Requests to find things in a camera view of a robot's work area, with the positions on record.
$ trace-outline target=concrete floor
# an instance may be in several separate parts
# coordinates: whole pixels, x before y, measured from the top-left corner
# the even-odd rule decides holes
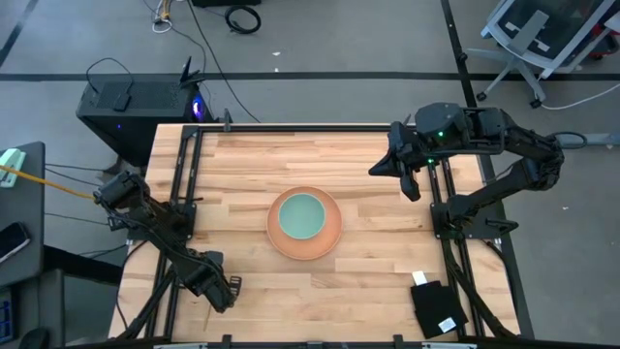
[[[155,0],[146,0],[151,7]],[[220,17],[196,9],[201,25],[226,72],[418,72],[456,73],[439,0],[263,0],[257,10],[263,28],[253,36],[231,33]],[[27,0],[0,2],[0,44],[10,38]],[[480,38],[493,0],[451,0],[459,38],[466,48],[494,48]],[[174,27],[201,38],[184,3],[173,3]],[[104,168],[113,152],[75,117],[94,61],[111,56],[133,73],[176,73],[188,55],[202,63],[200,50],[170,32],[151,32],[149,10],[141,0],[39,0],[15,45],[0,66],[0,148],[43,141],[49,163]],[[589,64],[577,74],[620,73],[620,54]],[[481,59],[467,61],[470,73],[497,73],[502,67]],[[97,73],[120,68],[102,64]],[[215,65],[207,58],[207,71]],[[50,75],[25,82],[11,74]],[[73,81],[57,81],[57,74]],[[618,81],[544,82],[548,104],[565,105]],[[475,91],[489,81],[473,81]],[[272,122],[383,121],[402,119],[435,101],[465,104],[459,80],[312,79],[235,80],[240,100],[257,117]],[[221,81],[208,82],[217,116],[228,108],[235,121],[249,117]],[[531,110],[525,82],[502,82],[483,106],[505,109],[522,126],[541,133],[561,130],[618,130],[620,90],[566,111]],[[509,219],[536,338],[620,344],[620,189],[618,149],[590,147],[566,151],[560,182],[543,193],[520,193],[507,200]],[[496,172],[514,157],[498,156]],[[95,173],[64,171],[98,181]],[[47,174],[62,184],[93,187]],[[46,211],[105,221],[95,206],[64,193],[46,191]],[[74,252],[112,248],[122,233],[88,223],[46,218],[46,243]],[[120,264],[121,250],[106,260]],[[67,280],[67,338],[105,338],[116,290]],[[106,314],[96,317],[94,314]]]

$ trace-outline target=cell phone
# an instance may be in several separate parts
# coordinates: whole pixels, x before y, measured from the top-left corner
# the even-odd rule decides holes
[[[30,242],[30,238],[23,224],[15,222],[3,229],[0,232],[0,263],[26,247],[28,242]]]

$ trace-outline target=orange bowl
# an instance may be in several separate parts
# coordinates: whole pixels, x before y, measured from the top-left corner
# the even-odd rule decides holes
[[[280,227],[280,207],[295,194],[310,194],[317,198],[325,209],[325,224],[312,238],[291,238]],[[289,189],[282,193],[269,208],[267,235],[273,246],[287,257],[300,261],[317,259],[329,252],[340,239],[342,235],[342,213],[340,213],[340,209],[333,198],[321,189],[309,186]]]

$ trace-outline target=wooden table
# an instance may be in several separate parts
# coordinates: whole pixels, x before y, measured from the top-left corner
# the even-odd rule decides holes
[[[146,176],[157,200],[170,197],[181,129],[158,128]],[[243,287],[224,314],[210,311],[206,298],[181,290],[173,340],[219,342],[223,334],[232,334],[233,341],[255,342],[392,341],[396,333],[408,341],[424,340],[409,293],[411,272],[423,270],[427,279],[447,284],[440,242],[432,233],[430,181],[427,171],[417,174],[421,199],[412,203],[401,194],[397,178],[369,176],[387,146],[383,132],[205,135],[195,194],[203,200],[197,202],[196,231],[188,246],[222,251],[225,272],[242,276]],[[450,164],[458,193],[482,186],[476,157],[456,156]],[[441,175],[439,180],[446,198]],[[186,184],[187,175],[180,193]],[[281,255],[265,233],[271,203],[301,185],[328,192],[344,218],[336,247],[309,262]],[[483,242],[467,243],[478,292],[518,333],[502,261]],[[128,321],[151,293],[158,255],[147,243],[125,267],[118,300]],[[461,299],[471,319],[465,296]],[[163,332],[167,300],[164,296],[156,333]],[[115,313],[109,334],[122,330]],[[468,333],[474,333],[471,321]],[[456,335],[437,339],[455,340]]]

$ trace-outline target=computer tower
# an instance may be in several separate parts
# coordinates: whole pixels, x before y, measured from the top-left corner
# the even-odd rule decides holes
[[[200,80],[188,81],[187,69],[183,76],[135,75],[129,90],[129,75],[91,77],[95,89],[91,83],[84,89],[77,117],[120,158],[146,166],[157,125],[215,122],[199,91]],[[120,111],[118,99],[126,90],[129,101]]]

